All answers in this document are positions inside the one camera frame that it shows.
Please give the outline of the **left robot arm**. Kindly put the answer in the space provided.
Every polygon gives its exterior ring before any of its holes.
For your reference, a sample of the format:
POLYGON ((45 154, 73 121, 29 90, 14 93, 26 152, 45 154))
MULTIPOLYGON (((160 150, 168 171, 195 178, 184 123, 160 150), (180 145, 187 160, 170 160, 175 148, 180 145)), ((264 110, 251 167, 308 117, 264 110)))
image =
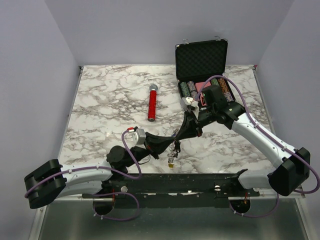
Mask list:
POLYGON ((58 159, 51 159, 29 173, 24 178, 24 197, 28 199, 29 207, 38 209, 55 199, 77 194, 107 197, 111 185, 106 181, 119 177, 140 179, 140 160, 147 156, 158 159, 175 137, 157 136, 143 132, 141 128, 130 128, 122 133, 121 140, 122 145, 112 147, 106 160, 95 164, 61 164, 58 159))

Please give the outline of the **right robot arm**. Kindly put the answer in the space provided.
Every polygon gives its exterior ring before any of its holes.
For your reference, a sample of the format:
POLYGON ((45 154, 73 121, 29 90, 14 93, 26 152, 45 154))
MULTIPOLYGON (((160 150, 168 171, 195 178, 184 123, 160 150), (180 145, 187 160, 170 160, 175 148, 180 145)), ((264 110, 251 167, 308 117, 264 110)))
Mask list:
POLYGON ((198 102, 192 97, 183 97, 180 104, 184 119, 176 140, 200 137, 202 128, 217 122, 247 139, 270 162, 272 167, 263 170, 243 169, 236 180, 230 183, 230 191, 241 196, 248 189, 273 189, 282 196, 290 195, 310 176, 310 152, 304 147, 295 147, 283 142, 268 131, 238 102, 228 102, 222 90, 209 86, 202 91, 206 108, 199 110, 198 102))

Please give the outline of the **key with black tag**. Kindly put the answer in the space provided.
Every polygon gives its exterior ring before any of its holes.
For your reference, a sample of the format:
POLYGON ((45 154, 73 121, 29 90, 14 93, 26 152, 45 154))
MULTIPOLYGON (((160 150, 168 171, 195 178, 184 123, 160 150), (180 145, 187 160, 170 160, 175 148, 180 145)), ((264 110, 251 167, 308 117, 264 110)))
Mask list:
POLYGON ((175 141, 174 142, 174 149, 177 153, 181 152, 181 142, 180 141, 175 141))

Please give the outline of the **round metal keyring disc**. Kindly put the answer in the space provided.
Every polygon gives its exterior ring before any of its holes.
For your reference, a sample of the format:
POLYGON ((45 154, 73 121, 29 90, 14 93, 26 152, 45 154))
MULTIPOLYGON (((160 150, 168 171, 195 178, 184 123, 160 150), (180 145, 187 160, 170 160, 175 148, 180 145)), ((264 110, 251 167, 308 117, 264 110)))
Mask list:
POLYGON ((177 158, 178 156, 175 140, 169 145, 168 149, 169 149, 169 153, 167 154, 167 157, 168 157, 167 164, 170 169, 173 169, 175 166, 174 159, 177 158))

